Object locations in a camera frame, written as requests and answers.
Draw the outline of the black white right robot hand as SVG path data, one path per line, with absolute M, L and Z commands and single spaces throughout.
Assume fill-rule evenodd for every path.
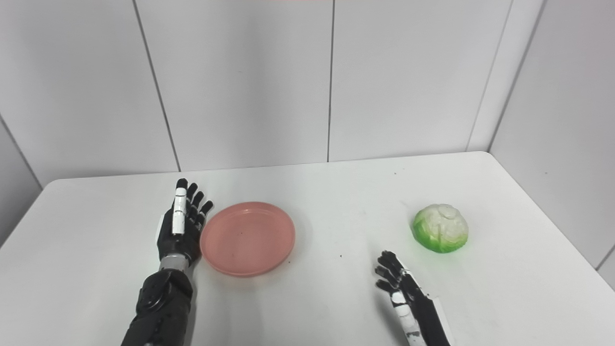
M 389 294 L 409 346 L 452 346 L 454 338 L 442 304 L 430 297 L 411 271 L 389 250 L 377 258 L 376 287 Z

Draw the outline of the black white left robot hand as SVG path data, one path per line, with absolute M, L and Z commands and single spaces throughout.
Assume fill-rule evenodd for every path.
M 170 255 L 182 255 L 189 265 L 201 257 L 200 237 L 206 218 L 214 204 L 211 200 L 201 202 L 204 193 L 196 183 L 182 178 L 176 182 L 176 193 L 171 208 L 163 215 L 157 240 L 160 260 Z

